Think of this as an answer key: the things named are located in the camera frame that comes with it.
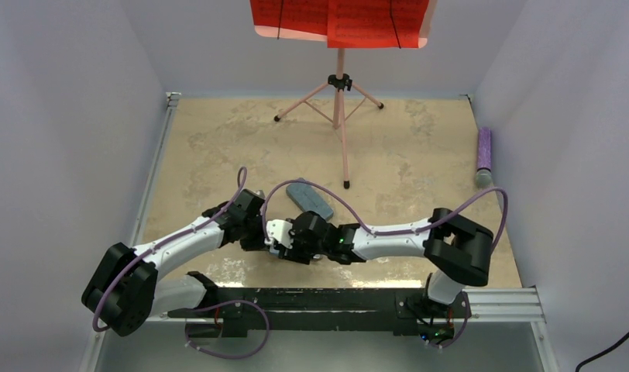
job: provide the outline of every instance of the beige table surface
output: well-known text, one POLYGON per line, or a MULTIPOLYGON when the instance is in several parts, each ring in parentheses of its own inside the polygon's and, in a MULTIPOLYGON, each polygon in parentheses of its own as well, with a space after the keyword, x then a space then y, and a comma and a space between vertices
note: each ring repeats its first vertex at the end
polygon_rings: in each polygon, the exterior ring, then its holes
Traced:
MULTIPOLYGON (((304 177, 341 195, 371 225, 413 222, 433 208, 454 209, 477 190, 473 184, 477 129, 466 99, 385 99, 365 103, 347 122, 351 188, 342 187, 342 147, 330 122, 306 105, 280 122, 273 117, 289 99, 199 98, 180 100, 161 164, 144 242, 179 229, 201 212, 229 199, 240 166, 247 188, 268 192, 281 181, 304 177)), ((332 113, 332 100, 312 101, 332 113)), ((347 112, 357 100, 348 99, 347 112)), ((327 195, 332 223, 354 222, 327 195)), ((300 211, 278 191, 269 219, 300 211)), ((487 195, 464 216, 497 230, 500 208, 487 195)), ((424 258, 380 258, 342 266, 327 259, 309 266, 266 252, 246 253, 238 244, 198 257, 169 277, 199 270, 221 285, 246 287, 415 287, 435 271, 424 258)), ((504 236, 490 268, 491 288, 521 286, 510 242, 504 236)))

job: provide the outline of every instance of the music stand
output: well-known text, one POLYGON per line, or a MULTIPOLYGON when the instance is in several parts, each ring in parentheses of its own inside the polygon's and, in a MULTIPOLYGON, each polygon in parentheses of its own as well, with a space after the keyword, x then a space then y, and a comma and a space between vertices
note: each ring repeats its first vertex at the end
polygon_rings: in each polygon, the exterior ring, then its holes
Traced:
MULTIPOLYGON (((430 0, 428 3, 428 7, 426 13, 424 14, 424 21, 421 24, 420 32, 419 32, 419 43, 418 48, 423 48, 428 42, 428 33, 431 30, 431 18, 433 17, 433 11, 435 10, 437 0, 430 0)), ((327 38, 325 35, 318 35, 313 33, 305 33, 301 31, 296 31, 292 29, 278 29, 277 27, 270 26, 255 26, 255 31, 260 36, 265 37, 278 37, 281 39, 298 39, 298 40, 311 40, 311 41, 323 41, 326 42, 327 38)), ((313 91, 305 95, 300 100, 296 101, 290 107, 284 109, 279 112, 278 115, 273 117, 273 120, 279 122, 285 115, 294 110, 296 107, 301 104, 308 105, 311 109, 315 110, 319 115, 326 118, 329 122, 332 123, 333 129, 340 128, 342 130, 342 168, 344 171, 344 188, 351 187, 351 179, 349 177, 349 162, 347 160, 347 149, 346 149, 346 125, 345 122, 354 112, 365 102, 365 100, 369 99, 374 105, 378 107, 378 109, 383 109, 385 105, 374 98, 371 94, 369 94, 366 90, 362 89, 358 83, 354 82, 348 74, 344 73, 344 48, 337 49, 337 67, 335 69, 335 74, 329 75, 328 80, 316 87, 313 91), (323 113, 320 109, 314 107, 308 99, 312 98, 314 95, 326 89, 329 85, 331 85, 335 89, 335 104, 333 106, 333 118, 331 119, 323 113), (356 89, 361 95, 364 96, 363 100, 354 108, 351 113, 345 116, 344 112, 344 90, 351 91, 351 88, 356 89)))

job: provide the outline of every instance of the tripod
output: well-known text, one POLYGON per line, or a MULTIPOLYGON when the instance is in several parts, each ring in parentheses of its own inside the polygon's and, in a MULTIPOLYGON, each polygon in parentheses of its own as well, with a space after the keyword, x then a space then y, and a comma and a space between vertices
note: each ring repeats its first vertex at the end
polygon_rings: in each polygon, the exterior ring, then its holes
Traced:
POLYGON ((378 106, 379 109, 385 107, 385 105, 381 102, 378 102, 371 94, 367 93, 364 89, 362 89, 358 83, 352 82, 351 78, 344 74, 344 48, 337 49, 337 71, 334 75, 328 76, 328 81, 324 84, 319 85, 315 90, 311 91, 305 97, 296 101, 292 106, 286 108, 278 115, 273 117, 273 120, 280 121, 285 115, 294 110, 296 107, 300 106, 302 103, 310 106, 313 110, 315 110, 319 115, 325 117, 329 122, 333 124, 333 129, 342 128, 342 164, 344 167, 344 188, 351 187, 351 181, 349 179, 349 163, 346 159, 346 126, 345 122, 349 119, 351 115, 364 103, 365 100, 369 99, 373 102, 374 105, 378 106), (320 109, 314 107, 308 99, 312 98, 313 95, 316 95, 320 91, 323 91, 324 88, 332 85, 335 88, 335 106, 333 108, 333 119, 328 117, 325 113, 321 112, 320 109), (346 117, 344 116, 344 90, 351 91, 351 88, 356 89, 361 95, 364 95, 365 98, 356 106, 356 108, 351 111, 346 117))

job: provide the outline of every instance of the gray wall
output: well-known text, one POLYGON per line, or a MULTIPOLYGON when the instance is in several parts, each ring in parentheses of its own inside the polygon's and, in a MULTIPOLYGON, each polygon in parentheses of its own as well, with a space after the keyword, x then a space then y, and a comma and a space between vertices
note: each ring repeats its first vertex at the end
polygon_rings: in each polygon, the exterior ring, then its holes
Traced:
MULTIPOLYGON (((168 91, 302 95, 335 73, 324 43, 253 31, 248 0, 122 0, 168 91)), ((439 0, 422 50, 350 50, 347 72, 377 94, 473 93, 525 0, 439 0)))
MULTIPOLYGON (((530 0, 476 93, 561 370, 629 330, 629 1, 530 0)), ((629 371, 629 341, 588 370, 629 371)))
POLYGON ((0 0, 0 371, 77 370, 164 99, 119 0, 0 0))

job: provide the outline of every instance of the stained surface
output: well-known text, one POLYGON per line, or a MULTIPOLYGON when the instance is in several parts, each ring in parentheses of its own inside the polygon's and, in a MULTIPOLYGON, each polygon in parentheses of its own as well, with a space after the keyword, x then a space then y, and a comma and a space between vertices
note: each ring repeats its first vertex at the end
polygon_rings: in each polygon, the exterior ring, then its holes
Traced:
MULTIPOLYGON (((349 99, 346 111, 359 100, 349 99)), ((240 166, 249 169, 247 188, 266 193, 281 181, 304 177, 344 198, 372 225, 413 222, 433 208, 455 208, 477 192, 477 129, 463 100, 383 100, 378 110, 366 102, 347 122, 351 188, 342 187, 342 146, 331 124, 305 105, 273 121, 291 100, 182 99, 168 140, 144 241, 193 221, 235 191, 240 166)), ((332 115, 331 100, 313 100, 332 115)), ((331 222, 353 222, 340 204, 323 195, 335 211, 331 222)), ((300 211, 278 191, 269 219, 293 218, 300 211)), ((463 213, 496 231, 500 208, 486 195, 463 213)), ((341 266, 323 259, 309 266, 246 253, 238 244, 198 257, 175 270, 177 277, 199 270, 219 284, 247 287, 415 287, 435 267, 423 258, 380 258, 341 266)), ((520 278, 504 236, 490 271, 492 288, 518 288, 520 278)))

